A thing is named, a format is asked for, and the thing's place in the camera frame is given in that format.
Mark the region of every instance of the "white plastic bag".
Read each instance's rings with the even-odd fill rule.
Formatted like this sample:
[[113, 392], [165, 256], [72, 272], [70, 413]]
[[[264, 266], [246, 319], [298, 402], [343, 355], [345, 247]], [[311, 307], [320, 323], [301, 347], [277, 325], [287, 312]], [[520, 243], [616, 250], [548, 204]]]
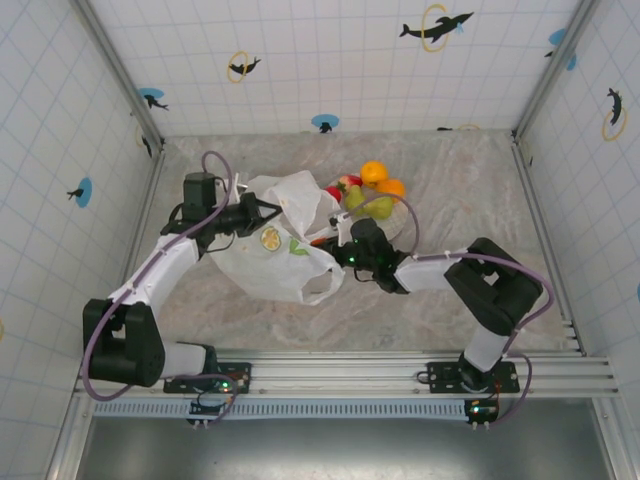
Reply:
[[266, 300], [317, 305], [334, 294], [344, 271], [309, 243], [335, 235], [329, 216], [340, 208], [336, 200], [308, 171], [256, 177], [247, 187], [283, 211], [253, 235], [236, 238], [228, 250], [211, 254], [220, 270], [247, 294]]

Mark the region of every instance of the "white tiled wall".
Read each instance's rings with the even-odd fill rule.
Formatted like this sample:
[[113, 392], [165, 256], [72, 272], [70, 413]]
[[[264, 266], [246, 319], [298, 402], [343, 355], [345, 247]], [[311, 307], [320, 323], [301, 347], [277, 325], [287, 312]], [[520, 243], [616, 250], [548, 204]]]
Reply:
[[67, 0], [0, 2], [0, 127], [0, 479], [43, 478], [151, 160]]
[[[96, 0], [94, 7], [165, 136], [515, 127], [577, 0]], [[432, 6], [441, 5], [446, 14]], [[399, 37], [473, 15], [441, 51]], [[430, 49], [439, 47], [444, 38]], [[261, 61], [227, 78], [238, 51]], [[235, 65], [244, 63], [239, 57]], [[232, 74], [238, 80], [239, 75]]]
[[[611, 357], [640, 433], [640, 2], [604, 1], [527, 138], [532, 175], [592, 354]], [[626, 110], [607, 130], [619, 91]]]

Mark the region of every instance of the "metal frame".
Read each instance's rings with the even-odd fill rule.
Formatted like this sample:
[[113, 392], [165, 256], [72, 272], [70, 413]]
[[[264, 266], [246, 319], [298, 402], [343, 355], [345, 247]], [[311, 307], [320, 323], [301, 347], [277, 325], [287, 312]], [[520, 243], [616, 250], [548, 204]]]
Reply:
[[[133, 86], [89, 0], [70, 0], [70, 2], [96, 43], [107, 67], [116, 78], [145, 136], [160, 151], [162, 143], [160, 132]], [[548, 70], [534, 91], [518, 125], [513, 154], [551, 280], [558, 294], [564, 316], [565, 332], [572, 349], [561, 352], [531, 353], [534, 374], [529, 397], [532, 399], [592, 398], [602, 430], [603, 443], [609, 451], [612, 470], [617, 478], [623, 479], [635, 478], [635, 476], [631, 476], [634, 471], [633, 466], [626, 449], [623, 449], [624, 440], [613, 408], [614, 401], [619, 395], [617, 385], [607, 358], [581, 356], [584, 350], [579, 334], [574, 329], [573, 314], [560, 269], [522, 152], [517, 145], [530, 128], [598, 4], [599, 0], [584, 0], [579, 5], [563, 42], [557, 48]], [[123, 278], [126, 278], [135, 266], [163, 159], [163, 156], [157, 158], [150, 175], [145, 201], [139, 211], [139, 226], [132, 238]], [[316, 418], [333, 416], [335, 418], [335, 415], [339, 418], [344, 418], [345, 415], [349, 418], [353, 418], [354, 415], [358, 418], [367, 415], [385, 418], [394, 415], [433, 418], [429, 415], [437, 415], [437, 412], [445, 412], [445, 415], [447, 412], [453, 412], [450, 419], [461, 420], [458, 418], [459, 410], [456, 409], [459, 409], [463, 396], [433, 395], [429, 393], [426, 385], [415, 381], [416, 373], [424, 369], [425, 363], [436, 360], [451, 361], [457, 359], [458, 355], [459, 352], [420, 351], [355, 353], [219, 351], [221, 361], [247, 361], [253, 364], [252, 393], [238, 399], [237, 406], [234, 407], [235, 411], [232, 411], [228, 417], [229, 420], [256, 418], [256, 415], [260, 418], [300, 418], [301, 416]], [[514, 358], [513, 361], [516, 364], [520, 383], [523, 384], [528, 373], [527, 365], [519, 358]], [[119, 389], [119, 385], [108, 382], [95, 382], [94, 386], [101, 393]], [[190, 416], [186, 408], [193, 398], [193, 395], [164, 394], [162, 383], [159, 382], [149, 389], [133, 388], [125, 396], [108, 405], [96, 404], [79, 383], [69, 405], [47, 479], [72, 480], [76, 477], [89, 436], [91, 419], [94, 416], [188, 418]], [[356, 406], [360, 410], [348, 410], [349, 406]]]

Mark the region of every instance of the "gray floor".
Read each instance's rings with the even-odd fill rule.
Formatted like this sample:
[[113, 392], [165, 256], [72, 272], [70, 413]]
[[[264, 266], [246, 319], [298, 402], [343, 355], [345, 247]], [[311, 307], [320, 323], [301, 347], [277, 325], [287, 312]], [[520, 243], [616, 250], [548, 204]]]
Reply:
[[[182, 201], [185, 174], [198, 171], [202, 153], [210, 149], [225, 155], [232, 168], [248, 178], [308, 169], [320, 185], [358, 172], [367, 160], [381, 160], [392, 176], [406, 183], [407, 198], [418, 210], [420, 253], [456, 250], [486, 236], [546, 275], [508, 135], [484, 131], [170, 139], [143, 239], [144, 257], [169, 212]], [[213, 157], [211, 162], [221, 174]], [[412, 239], [409, 220], [394, 243], [408, 249]], [[225, 348], [459, 350], [476, 322], [452, 292], [392, 296], [350, 275], [337, 294], [316, 307], [257, 300], [205, 257], [171, 293], [158, 325], [168, 339]], [[564, 344], [557, 309], [516, 341], [516, 347], [541, 350], [562, 349]]]
[[412, 420], [94, 420], [86, 480], [606, 480], [590, 401], [528, 401], [495, 430]]

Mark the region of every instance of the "green pear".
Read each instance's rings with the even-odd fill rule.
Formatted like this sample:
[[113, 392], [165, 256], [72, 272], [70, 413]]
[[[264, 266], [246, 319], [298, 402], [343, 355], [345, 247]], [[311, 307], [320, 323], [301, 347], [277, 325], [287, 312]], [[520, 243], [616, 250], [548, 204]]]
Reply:
[[[365, 200], [366, 200], [366, 198], [364, 196], [364, 193], [362, 193], [362, 189], [358, 185], [353, 185], [349, 189], [349, 193], [347, 194], [346, 198], [344, 199], [344, 206], [347, 207], [347, 210], [353, 210], [354, 208], [356, 208], [358, 205], [360, 205]], [[364, 215], [364, 211], [361, 208], [360, 210], [355, 212], [355, 214], [356, 215]]]
[[391, 212], [393, 212], [393, 199], [390, 197], [376, 198], [362, 208], [371, 218], [375, 220], [385, 220], [389, 218], [391, 216]]

